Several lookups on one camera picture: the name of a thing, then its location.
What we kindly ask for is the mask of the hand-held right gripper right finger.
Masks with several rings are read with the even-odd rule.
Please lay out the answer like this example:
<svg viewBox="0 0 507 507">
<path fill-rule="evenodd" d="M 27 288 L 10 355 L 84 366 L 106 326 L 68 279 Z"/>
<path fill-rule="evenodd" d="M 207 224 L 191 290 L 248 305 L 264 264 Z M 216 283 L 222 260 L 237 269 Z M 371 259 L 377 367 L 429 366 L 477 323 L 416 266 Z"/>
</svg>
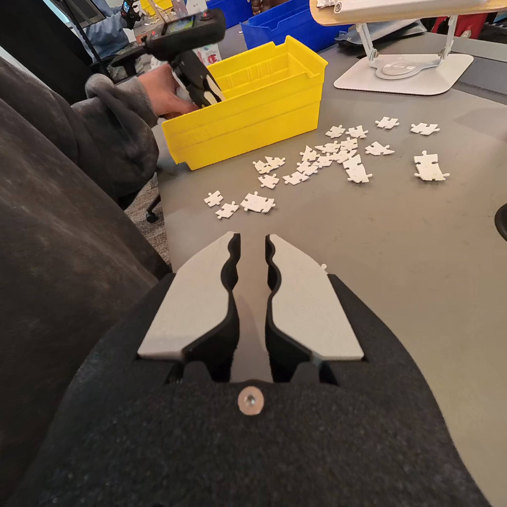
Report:
<svg viewBox="0 0 507 507">
<path fill-rule="evenodd" d="M 274 382 L 290 382 L 300 364 L 364 359 L 352 324 L 328 273 L 276 234 L 265 238 L 268 297 L 265 346 Z"/>
</svg>

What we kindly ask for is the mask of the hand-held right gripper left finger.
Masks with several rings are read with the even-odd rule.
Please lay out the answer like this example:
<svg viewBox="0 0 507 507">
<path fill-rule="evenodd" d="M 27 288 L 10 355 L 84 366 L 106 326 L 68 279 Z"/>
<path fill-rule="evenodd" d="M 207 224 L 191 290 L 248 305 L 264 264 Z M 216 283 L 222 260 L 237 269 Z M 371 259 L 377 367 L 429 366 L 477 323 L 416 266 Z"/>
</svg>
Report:
<svg viewBox="0 0 507 507">
<path fill-rule="evenodd" d="M 176 272 L 137 351 L 142 359 L 205 364 L 216 382 L 229 382 L 240 323 L 239 233 L 226 232 Z"/>
</svg>

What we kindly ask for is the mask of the colourful printed carton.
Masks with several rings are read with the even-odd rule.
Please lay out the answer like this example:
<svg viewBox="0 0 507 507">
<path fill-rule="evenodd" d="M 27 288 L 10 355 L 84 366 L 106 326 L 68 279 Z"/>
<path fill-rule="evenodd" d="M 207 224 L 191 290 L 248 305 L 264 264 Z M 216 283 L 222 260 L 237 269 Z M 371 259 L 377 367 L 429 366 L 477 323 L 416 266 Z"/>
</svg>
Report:
<svg viewBox="0 0 507 507">
<path fill-rule="evenodd" d="M 218 44 L 202 46 L 195 49 L 194 52 L 206 67 L 222 60 Z"/>
</svg>

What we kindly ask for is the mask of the person's left forearm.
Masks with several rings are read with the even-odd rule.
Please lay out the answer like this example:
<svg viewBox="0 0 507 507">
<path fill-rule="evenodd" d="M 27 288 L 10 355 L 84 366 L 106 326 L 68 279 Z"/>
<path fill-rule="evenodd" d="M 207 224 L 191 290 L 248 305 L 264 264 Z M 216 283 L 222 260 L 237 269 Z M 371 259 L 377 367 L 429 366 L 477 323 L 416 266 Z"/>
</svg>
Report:
<svg viewBox="0 0 507 507">
<path fill-rule="evenodd" d="M 116 85 L 97 73 L 86 82 L 85 92 L 86 100 L 72 109 L 91 139 L 91 177 L 126 207 L 155 173 L 159 149 L 153 127 L 158 118 L 138 78 Z"/>
</svg>

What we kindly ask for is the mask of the white stand with clear supports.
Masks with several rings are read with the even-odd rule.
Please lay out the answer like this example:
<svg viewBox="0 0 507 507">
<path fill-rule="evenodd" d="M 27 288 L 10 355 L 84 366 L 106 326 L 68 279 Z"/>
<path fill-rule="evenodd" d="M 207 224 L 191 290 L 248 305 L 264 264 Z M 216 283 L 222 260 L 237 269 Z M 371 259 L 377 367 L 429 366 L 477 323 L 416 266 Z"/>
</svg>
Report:
<svg viewBox="0 0 507 507">
<path fill-rule="evenodd" d="M 473 61 L 468 54 L 451 54 L 457 21 L 458 15 L 450 17 L 446 44 L 439 54 L 379 54 L 367 23 L 358 24 L 366 56 L 336 79 L 334 87 L 418 96 L 447 92 Z"/>
</svg>

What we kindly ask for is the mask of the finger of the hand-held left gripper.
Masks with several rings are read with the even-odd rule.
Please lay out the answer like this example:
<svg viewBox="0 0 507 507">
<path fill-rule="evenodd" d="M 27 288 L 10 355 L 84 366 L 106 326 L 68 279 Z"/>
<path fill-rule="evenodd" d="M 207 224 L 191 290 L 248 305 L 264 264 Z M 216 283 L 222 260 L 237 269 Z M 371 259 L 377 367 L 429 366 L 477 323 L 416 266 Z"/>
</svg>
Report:
<svg viewBox="0 0 507 507">
<path fill-rule="evenodd" d="M 197 97 L 201 108 L 215 104 L 215 82 L 206 80 L 197 87 Z"/>
<path fill-rule="evenodd" d="M 207 73 L 203 81 L 213 80 L 215 82 L 215 104 L 225 101 L 225 96 L 210 73 Z"/>
</svg>

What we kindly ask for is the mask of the person's dark clothing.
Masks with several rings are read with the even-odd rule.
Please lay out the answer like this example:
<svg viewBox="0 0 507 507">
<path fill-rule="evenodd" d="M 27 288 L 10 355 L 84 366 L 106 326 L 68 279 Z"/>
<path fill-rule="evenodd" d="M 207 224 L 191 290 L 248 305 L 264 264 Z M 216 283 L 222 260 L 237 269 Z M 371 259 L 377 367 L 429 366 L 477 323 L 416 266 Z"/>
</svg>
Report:
<svg viewBox="0 0 507 507">
<path fill-rule="evenodd" d="M 1 58 L 1 506 L 98 340 L 168 267 L 91 177 L 72 105 Z"/>
</svg>

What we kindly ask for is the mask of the yellow plastic bins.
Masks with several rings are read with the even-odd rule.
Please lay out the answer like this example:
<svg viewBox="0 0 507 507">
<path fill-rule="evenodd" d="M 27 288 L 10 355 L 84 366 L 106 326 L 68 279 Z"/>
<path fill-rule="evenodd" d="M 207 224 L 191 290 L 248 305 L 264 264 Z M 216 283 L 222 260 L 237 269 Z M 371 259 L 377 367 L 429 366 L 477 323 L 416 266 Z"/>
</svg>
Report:
<svg viewBox="0 0 507 507">
<path fill-rule="evenodd" d="M 315 130 L 327 65 L 290 35 L 210 65 L 225 101 L 161 124 L 174 162 L 196 170 Z"/>
</svg>

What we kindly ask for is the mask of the loose white puzzle pieces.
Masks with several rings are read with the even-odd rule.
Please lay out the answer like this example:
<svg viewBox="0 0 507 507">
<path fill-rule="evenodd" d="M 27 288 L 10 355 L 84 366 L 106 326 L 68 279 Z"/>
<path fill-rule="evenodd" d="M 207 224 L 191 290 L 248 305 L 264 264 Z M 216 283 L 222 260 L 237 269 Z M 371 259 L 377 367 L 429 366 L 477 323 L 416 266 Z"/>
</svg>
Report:
<svg viewBox="0 0 507 507">
<path fill-rule="evenodd" d="M 348 175 L 347 181 L 351 181 L 356 184 L 367 183 L 373 176 L 372 174 L 366 173 L 360 155 L 355 155 L 344 161 L 343 168 Z"/>
</svg>

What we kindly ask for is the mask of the scattered white puzzle pieces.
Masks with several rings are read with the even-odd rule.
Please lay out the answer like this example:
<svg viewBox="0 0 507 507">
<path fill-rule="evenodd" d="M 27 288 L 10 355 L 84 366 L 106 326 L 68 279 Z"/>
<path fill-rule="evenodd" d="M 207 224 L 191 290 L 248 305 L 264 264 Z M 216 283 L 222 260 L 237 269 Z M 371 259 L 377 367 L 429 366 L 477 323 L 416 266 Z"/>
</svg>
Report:
<svg viewBox="0 0 507 507">
<path fill-rule="evenodd" d="M 449 173 L 442 173 L 438 163 L 437 154 L 428 154 L 423 151 L 421 155 L 414 156 L 414 163 L 417 172 L 414 176 L 422 181 L 445 181 Z"/>
</svg>

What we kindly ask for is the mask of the person's left hand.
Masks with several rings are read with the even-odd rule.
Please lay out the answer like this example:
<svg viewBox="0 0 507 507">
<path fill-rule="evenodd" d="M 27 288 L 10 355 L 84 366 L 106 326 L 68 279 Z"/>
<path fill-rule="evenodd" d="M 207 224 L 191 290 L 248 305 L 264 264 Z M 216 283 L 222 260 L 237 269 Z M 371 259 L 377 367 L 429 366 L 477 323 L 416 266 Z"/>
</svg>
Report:
<svg viewBox="0 0 507 507">
<path fill-rule="evenodd" d="M 144 87 L 158 117 L 170 120 L 198 110 L 193 102 L 177 95 L 179 85 L 168 63 L 139 75 L 137 79 Z"/>
</svg>

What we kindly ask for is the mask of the white printed paper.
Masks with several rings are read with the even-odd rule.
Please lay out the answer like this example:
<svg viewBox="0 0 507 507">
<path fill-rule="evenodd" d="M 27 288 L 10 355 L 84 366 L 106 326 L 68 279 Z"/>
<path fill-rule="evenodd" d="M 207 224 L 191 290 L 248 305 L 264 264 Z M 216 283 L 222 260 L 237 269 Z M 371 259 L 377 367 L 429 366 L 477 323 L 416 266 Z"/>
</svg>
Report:
<svg viewBox="0 0 507 507">
<path fill-rule="evenodd" d="M 445 6 L 458 6 L 464 7 L 468 5 L 484 4 L 486 1 L 317 1 L 316 6 L 319 9 L 340 6 L 341 10 L 364 10 L 372 8 L 387 8 L 387 7 L 408 7 L 409 9 L 415 8 L 429 8 L 429 7 L 445 7 Z"/>
</svg>

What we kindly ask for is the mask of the blue plastic bin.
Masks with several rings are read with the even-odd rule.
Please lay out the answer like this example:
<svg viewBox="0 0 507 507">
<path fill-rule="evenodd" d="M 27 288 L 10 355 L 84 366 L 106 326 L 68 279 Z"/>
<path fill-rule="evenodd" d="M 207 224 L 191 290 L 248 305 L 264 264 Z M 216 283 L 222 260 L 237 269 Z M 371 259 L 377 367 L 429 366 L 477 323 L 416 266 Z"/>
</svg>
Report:
<svg viewBox="0 0 507 507">
<path fill-rule="evenodd" d="M 347 32 L 350 24 L 325 27 L 312 17 L 309 1 L 287 1 L 241 23 L 248 49 L 269 42 L 280 45 L 287 35 L 297 39 L 315 52 L 335 44 L 340 32 Z"/>
<path fill-rule="evenodd" d="M 224 13 L 227 29 L 253 16 L 250 1 L 206 1 L 206 4 L 208 9 L 220 9 Z"/>
</svg>

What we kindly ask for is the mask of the pile of white puzzle pieces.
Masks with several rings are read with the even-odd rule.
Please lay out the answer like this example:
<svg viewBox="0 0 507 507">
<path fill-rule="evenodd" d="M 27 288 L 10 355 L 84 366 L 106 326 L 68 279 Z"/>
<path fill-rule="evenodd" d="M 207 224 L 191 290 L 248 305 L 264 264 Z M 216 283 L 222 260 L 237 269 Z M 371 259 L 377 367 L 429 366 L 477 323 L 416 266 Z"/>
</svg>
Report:
<svg viewBox="0 0 507 507">
<path fill-rule="evenodd" d="M 317 173 L 321 168 L 331 166 L 334 162 L 341 164 L 355 156 L 358 141 L 350 137 L 339 141 L 338 138 L 344 133 L 345 129 L 341 125 L 333 126 L 326 132 L 326 136 L 332 139 L 332 142 L 313 148 L 307 145 L 305 150 L 300 153 L 301 162 L 297 162 L 297 171 L 309 176 Z"/>
</svg>

